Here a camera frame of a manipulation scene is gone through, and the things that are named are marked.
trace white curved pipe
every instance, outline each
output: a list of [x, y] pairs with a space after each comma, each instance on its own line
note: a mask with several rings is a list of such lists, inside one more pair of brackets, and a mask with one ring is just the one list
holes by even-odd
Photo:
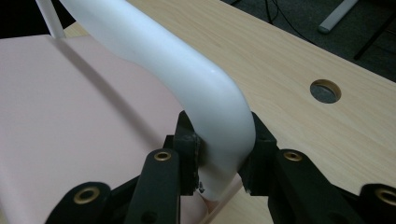
[[70, 14], [121, 58], [155, 75], [178, 99], [204, 140], [204, 197], [216, 201], [253, 149], [255, 129], [235, 83], [214, 63], [123, 0], [61, 0]]

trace wood grain surface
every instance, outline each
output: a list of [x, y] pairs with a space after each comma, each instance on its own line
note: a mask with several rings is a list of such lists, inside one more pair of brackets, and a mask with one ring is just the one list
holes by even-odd
[[[301, 150], [353, 193], [366, 183], [396, 187], [395, 83], [217, 0], [128, 1], [222, 67], [280, 148]], [[67, 33], [85, 34], [74, 27]], [[319, 79], [340, 88], [338, 102], [311, 95]], [[212, 223], [271, 218], [265, 198], [241, 189]]]

